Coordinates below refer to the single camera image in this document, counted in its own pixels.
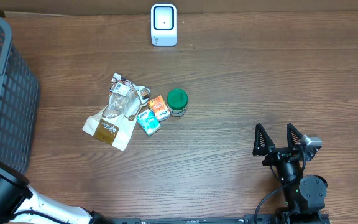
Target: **wooden table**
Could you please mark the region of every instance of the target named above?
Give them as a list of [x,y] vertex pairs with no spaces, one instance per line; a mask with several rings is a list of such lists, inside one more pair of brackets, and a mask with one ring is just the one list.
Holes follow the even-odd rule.
[[[178,16],[176,47],[153,47],[150,18],[8,19],[42,94],[27,177],[39,192],[109,217],[253,213],[279,183],[252,156],[262,123],[278,147],[285,125],[324,146],[306,174],[328,181],[323,213],[358,223],[358,12]],[[152,97],[183,88],[189,110],[125,151],[81,129],[120,73]],[[284,206],[271,198],[261,213]]]

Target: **gray plastic basket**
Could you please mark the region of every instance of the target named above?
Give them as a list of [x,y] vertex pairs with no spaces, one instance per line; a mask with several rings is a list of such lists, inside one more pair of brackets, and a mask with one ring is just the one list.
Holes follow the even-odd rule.
[[39,81],[12,44],[0,18],[0,161],[27,171],[39,102]]

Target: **crumpled snack wrapper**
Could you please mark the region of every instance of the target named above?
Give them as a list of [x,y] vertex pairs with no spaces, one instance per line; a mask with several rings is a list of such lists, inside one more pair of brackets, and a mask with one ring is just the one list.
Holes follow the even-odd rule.
[[111,79],[109,104],[90,116],[82,130],[102,142],[124,150],[136,125],[136,116],[146,106],[150,90],[119,74]]

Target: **black cable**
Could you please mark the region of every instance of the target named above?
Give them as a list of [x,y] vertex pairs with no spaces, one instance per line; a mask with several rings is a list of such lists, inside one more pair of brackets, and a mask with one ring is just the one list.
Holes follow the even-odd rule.
[[276,180],[279,180],[276,173],[273,170],[273,165],[270,165],[270,170],[272,171],[274,178],[276,178]]
[[303,171],[305,171],[305,167],[306,167],[306,157],[305,157],[305,150],[301,150],[302,151],[302,156],[303,156],[303,164],[302,164],[302,169],[300,174],[293,179],[291,182],[288,182],[286,184],[284,184],[283,186],[279,187],[278,189],[274,190],[273,192],[271,192],[270,194],[266,195],[266,197],[264,197],[258,204],[258,206],[255,209],[255,213],[254,213],[254,224],[258,224],[257,222],[257,218],[258,218],[258,212],[260,207],[262,206],[262,204],[269,199],[269,197],[271,197],[272,195],[274,195],[275,193],[281,191],[282,189],[284,189],[285,187],[288,187],[290,184],[294,183],[296,180],[298,180],[302,175],[303,175]]
[[47,218],[55,223],[59,223],[59,224],[67,224],[67,222],[62,222],[54,217],[51,217],[49,215],[46,215],[46,214],[43,214],[43,213],[40,213],[40,212],[36,212],[36,211],[33,211],[33,210],[26,210],[26,211],[21,211],[21,212],[17,212],[14,214],[13,216],[13,219],[15,219],[16,217],[18,217],[19,215],[23,215],[23,214],[29,214],[29,215],[38,215],[38,216],[41,216],[41,217],[44,217],[44,218]]

